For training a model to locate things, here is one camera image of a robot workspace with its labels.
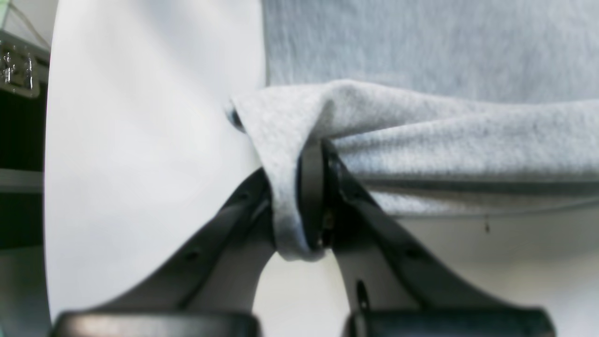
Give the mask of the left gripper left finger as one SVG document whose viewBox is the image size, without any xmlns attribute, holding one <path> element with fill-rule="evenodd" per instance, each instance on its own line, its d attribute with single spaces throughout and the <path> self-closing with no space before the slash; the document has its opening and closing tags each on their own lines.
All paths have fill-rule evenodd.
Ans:
<svg viewBox="0 0 599 337">
<path fill-rule="evenodd" d="M 259 169 L 154 273 L 107 303 L 60 314 L 52 336 L 261 337 L 252 308 L 276 251 L 271 220 Z"/>
</svg>

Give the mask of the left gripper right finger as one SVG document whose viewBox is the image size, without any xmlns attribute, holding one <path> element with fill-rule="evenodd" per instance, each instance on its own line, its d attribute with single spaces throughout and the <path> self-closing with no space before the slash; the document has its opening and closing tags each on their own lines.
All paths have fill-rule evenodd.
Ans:
<svg viewBox="0 0 599 337">
<path fill-rule="evenodd" d="M 381 209 L 331 142 L 306 145 L 299 164 L 304 230 L 342 274 L 344 337 L 554 336 L 544 309 L 491 296 L 436 258 Z"/>
</svg>

